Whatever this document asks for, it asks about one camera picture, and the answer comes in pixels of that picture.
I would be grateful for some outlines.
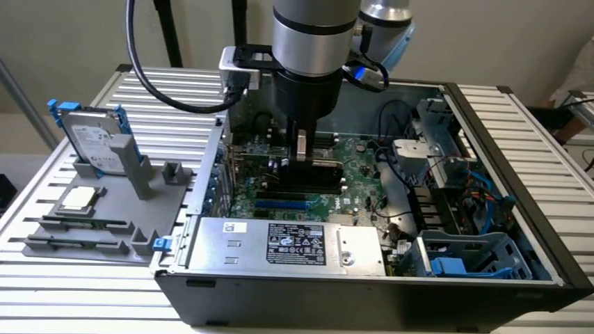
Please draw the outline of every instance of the blue connector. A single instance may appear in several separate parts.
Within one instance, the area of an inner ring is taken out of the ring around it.
[[[77,111],[81,109],[81,103],[79,102],[63,102],[59,104],[58,109],[66,110],[66,111]]]
[[[58,114],[58,100],[51,99],[47,101],[47,108],[50,109],[50,114],[54,117],[54,122],[57,122],[58,127],[65,128],[63,120],[61,119],[61,115]]]
[[[171,239],[157,238],[153,243],[153,251],[154,252],[170,252],[171,251]]]

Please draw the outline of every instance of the black cable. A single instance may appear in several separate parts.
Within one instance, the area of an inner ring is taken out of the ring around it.
[[[581,104],[590,103],[590,102],[594,102],[594,99],[588,99],[588,100],[578,101],[578,102],[573,102],[573,103],[569,103],[569,104],[562,104],[562,105],[558,107],[558,109],[561,109],[561,108],[568,108],[569,106],[580,106]]]
[[[171,0],[154,0],[155,9],[159,14],[161,30],[166,40],[167,56],[171,67],[185,67],[182,62],[182,52],[179,51],[178,33],[175,31],[174,13],[171,10]]]
[[[366,90],[368,92],[373,92],[373,93],[384,92],[384,89],[381,89],[376,86],[372,86],[366,83],[362,83],[360,80],[357,80],[356,77],[353,76],[353,74],[349,73],[349,71],[344,71],[344,78],[350,82],[352,85],[354,85],[357,88]]]
[[[401,212],[400,214],[393,214],[392,216],[385,216],[385,215],[382,215],[382,214],[378,212],[378,210],[377,210],[377,208],[378,208],[378,203],[382,202],[382,201],[384,201],[384,199],[380,200],[380,201],[377,201],[376,204],[374,204],[374,206],[372,207],[372,212],[373,212],[378,217],[382,217],[382,218],[397,218],[397,217],[400,217],[400,216],[404,216],[405,214],[412,214],[412,213],[413,213],[412,211],[405,211],[405,212]]]
[[[402,126],[401,121],[398,120],[398,116],[396,114],[392,114],[392,120],[394,120],[394,123],[397,123],[397,127],[398,127],[398,133],[404,134],[406,128]],[[389,119],[389,124],[386,125],[386,131],[384,134],[384,140],[386,140],[389,138],[389,134],[390,134],[390,119]]]
[[[409,108],[409,114],[412,114],[412,110],[413,110],[412,106],[404,100],[400,100],[400,99],[394,99],[394,100],[388,101],[380,107],[380,115],[378,115],[378,141],[382,139],[382,116],[384,116],[384,111],[386,110],[388,106],[392,103],[396,103],[396,102],[404,104]]]
[[[249,44],[249,0],[233,0],[235,46]]]
[[[376,151],[376,157],[374,159],[378,161],[378,153],[382,151],[390,151],[389,148],[378,148],[378,150]],[[389,164],[389,167],[392,169],[392,172],[394,173],[396,177],[401,180],[402,184],[409,188],[410,191],[414,191],[413,186],[409,184],[409,182],[402,178],[401,173],[397,170],[397,166],[394,165],[394,163],[390,160],[389,155],[385,153],[386,155],[386,163]]]
[[[389,73],[386,67],[382,65],[382,63],[378,63],[370,57],[368,57],[366,53],[364,53],[362,56],[364,56],[365,59],[368,59],[368,61],[372,63],[372,65],[378,67],[380,72],[382,73],[382,78],[384,78],[384,89],[382,89],[382,91],[388,90],[390,88],[390,73]]]
[[[161,100],[165,104],[173,106],[174,108],[187,111],[189,113],[218,113],[219,111],[227,110],[230,107],[237,104],[243,95],[243,90],[247,88],[250,77],[235,74],[238,72],[233,73],[233,77],[235,77],[241,82],[235,87],[230,88],[230,93],[227,95],[226,100],[222,104],[217,106],[193,106],[190,104],[186,104],[183,102],[179,102],[174,100],[171,97],[165,95],[157,88],[153,86],[153,83],[149,81],[147,76],[145,75],[145,71],[142,70],[141,62],[139,62],[139,55],[137,54],[137,42],[134,38],[134,8],[135,8],[137,1],[135,0],[127,0],[127,48],[129,48],[129,56],[130,60],[133,61],[133,67],[134,71],[137,73],[137,76],[139,78],[141,84],[145,86],[147,91],[153,96],[157,97],[158,100]]]
[[[588,167],[584,169],[584,171],[588,173],[594,168],[594,157],[593,157],[593,160],[590,162],[588,162],[588,160],[586,160],[586,152],[594,152],[594,149],[589,149],[589,150],[584,150],[582,151],[582,159],[584,159],[584,161],[588,164]]]

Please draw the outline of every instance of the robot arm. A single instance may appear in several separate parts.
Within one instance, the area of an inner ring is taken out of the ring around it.
[[[273,55],[282,69],[273,73],[273,101],[289,117],[291,158],[304,161],[302,153],[306,160],[313,156],[318,119],[337,106],[344,76],[372,91],[382,91],[374,88],[382,79],[388,87],[388,71],[414,32],[413,13],[409,0],[275,0],[274,17]],[[346,66],[354,57],[380,69]]]

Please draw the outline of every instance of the blue cable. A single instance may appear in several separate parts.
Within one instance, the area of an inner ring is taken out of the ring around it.
[[[470,173],[472,174],[472,177],[474,177],[477,180],[480,180],[480,181],[482,181],[484,183],[485,183],[485,185],[486,185],[486,188],[489,189],[489,191],[492,191],[492,185],[493,185],[493,183],[492,183],[492,181],[489,181],[488,179],[486,179],[486,177],[484,177],[480,173],[477,173],[477,172],[473,172],[473,171],[469,171],[469,169],[465,169],[465,173]]]
[[[481,233],[480,233],[480,235],[488,233],[489,228],[492,227],[492,218],[493,218],[493,203],[492,203],[492,202],[488,202],[488,203],[486,203],[485,226],[484,226],[484,228],[481,229]]]

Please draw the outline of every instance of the blue plastic part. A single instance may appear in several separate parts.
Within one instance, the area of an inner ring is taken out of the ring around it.
[[[493,203],[486,203],[486,217],[485,217],[485,225],[481,229],[480,235],[484,235],[489,232],[489,228],[492,227],[492,219],[493,219]]]
[[[494,273],[469,273],[465,263],[458,257],[437,257],[432,260],[432,270],[436,276],[473,278],[510,278],[514,272],[510,267],[505,267]]]
[[[59,104],[58,109],[66,110],[66,111],[77,111],[81,109],[81,103],[79,102],[63,102]]]
[[[257,208],[262,209],[293,209],[293,210],[308,210],[308,202],[286,202],[274,200],[257,200]]]
[[[396,44],[394,48],[392,49],[389,55],[384,58],[382,65],[386,67],[388,71],[390,72],[394,67],[398,65],[402,59],[402,55],[405,51],[408,50],[410,40],[413,39],[413,34],[416,33],[416,23],[413,22],[409,25],[408,30],[405,31],[405,34]]]
[[[103,175],[106,175],[106,173],[98,167],[94,167],[94,168],[95,168],[97,178],[101,179],[103,177]]]
[[[509,203],[512,203],[512,205],[517,204],[517,198],[513,195],[505,196],[504,200]]]
[[[126,111],[125,108],[122,108],[122,105],[117,105],[117,107],[114,108],[114,112],[118,115],[118,123],[121,125],[122,133],[134,135],[133,127],[130,126],[127,111]],[[139,145],[134,146],[134,150],[137,152],[137,156],[139,158],[139,161],[142,162],[142,155],[141,155]]]
[[[437,276],[466,276],[462,259],[457,257],[438,257],[432,260],[432,270]]]
[[[50,114],[54,117],[54,122],[57,122],[57,125],[61,129],[65,128],[65,123],[63,120],[61,119],[61,115],[58,114],[58,100],[57,99],[51,99],[50,101],[47,101],[47,108],[50,109]]]
[[[514,270],[510,267],[501,268],[494,273],[468,273],[468,277],[473,278],[512,278]]]
[[[171,251],[171,239],[157,238],[153,243],[153,250],[155,252],[170,252]]]

